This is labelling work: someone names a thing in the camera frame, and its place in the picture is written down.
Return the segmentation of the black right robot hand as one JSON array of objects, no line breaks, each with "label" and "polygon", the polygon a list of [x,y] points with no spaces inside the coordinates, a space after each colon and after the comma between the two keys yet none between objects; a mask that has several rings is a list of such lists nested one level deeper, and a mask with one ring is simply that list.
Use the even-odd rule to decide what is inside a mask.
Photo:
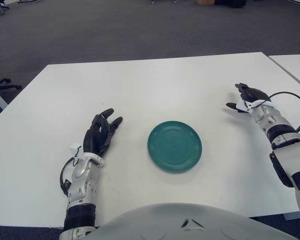
[{"label": "black right robot hand", "polygon": [[226,106],[237,110],[238,113],[250,113],[254,107],[271,102],[269,96],[259,89],[251,88],[244,83],[237,83],[235,87],[240,92],[241,99],[237,103],[228,102]]}]

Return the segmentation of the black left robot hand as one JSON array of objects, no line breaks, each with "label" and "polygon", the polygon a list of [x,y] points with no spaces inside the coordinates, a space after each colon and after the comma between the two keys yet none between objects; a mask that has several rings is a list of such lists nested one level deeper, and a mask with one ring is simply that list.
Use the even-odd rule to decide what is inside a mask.
[{"label": "black left robot hand", "polygon": [[109,123],[108,117],[113,113],[114,109],[109,108],[94,117],[83,139],[84,153],[92,153],[102,157],[108,150],[115,131],[123,121],[120,116]]}]

